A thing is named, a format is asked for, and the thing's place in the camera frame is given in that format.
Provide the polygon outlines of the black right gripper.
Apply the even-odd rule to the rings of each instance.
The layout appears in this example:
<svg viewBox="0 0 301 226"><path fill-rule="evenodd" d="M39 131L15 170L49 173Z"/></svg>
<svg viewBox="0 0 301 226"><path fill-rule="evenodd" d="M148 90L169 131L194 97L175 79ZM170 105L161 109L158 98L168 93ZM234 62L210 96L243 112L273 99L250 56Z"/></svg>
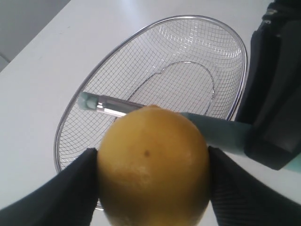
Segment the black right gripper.
<svg viewBox="0 0 301 226"><path fill-rule="evenodd" d="M251 38L238 122L251 125L245 154L274 170L299 170L301 152L301 2L275 0Z"/></svg>

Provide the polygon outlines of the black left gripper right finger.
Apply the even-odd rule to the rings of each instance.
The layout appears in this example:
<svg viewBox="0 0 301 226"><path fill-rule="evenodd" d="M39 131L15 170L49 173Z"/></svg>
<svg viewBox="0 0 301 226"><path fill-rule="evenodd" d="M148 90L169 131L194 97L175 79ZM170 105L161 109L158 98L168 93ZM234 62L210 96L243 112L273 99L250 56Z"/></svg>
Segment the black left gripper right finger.
<svg viewBox="0 0 301 226"><path fill-rule="evenodd" d="M301 206L209 147L211 203L220 226L299 226Z"/></svg>

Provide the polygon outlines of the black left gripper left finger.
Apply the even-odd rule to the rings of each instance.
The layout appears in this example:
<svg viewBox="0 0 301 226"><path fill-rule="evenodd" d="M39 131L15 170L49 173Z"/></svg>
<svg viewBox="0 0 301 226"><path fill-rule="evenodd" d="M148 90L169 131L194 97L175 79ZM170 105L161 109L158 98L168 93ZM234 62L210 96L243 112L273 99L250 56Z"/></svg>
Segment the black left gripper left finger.
<svg viewBox="0 0 301 226"><path fill-rule="evenodd" d="M85 150L45 185L1 209L2 226L88 226L98 200L97 151Z"/></svg>

